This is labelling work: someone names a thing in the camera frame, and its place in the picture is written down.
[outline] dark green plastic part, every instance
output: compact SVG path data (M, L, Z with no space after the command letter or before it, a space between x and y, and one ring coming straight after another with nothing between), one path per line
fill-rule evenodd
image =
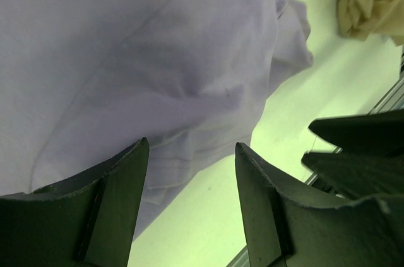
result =
M0 197L0 266L126 267L149 146L32 194Z
M351 201L298 181L245 144L235 153L252 267L404 266L403 195Z

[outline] light purple shirt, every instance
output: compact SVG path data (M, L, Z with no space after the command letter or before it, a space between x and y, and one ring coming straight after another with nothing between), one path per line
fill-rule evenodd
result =
M311 65L296 0L0 0L0 194L30 192L146 136L143 200L249 143Z

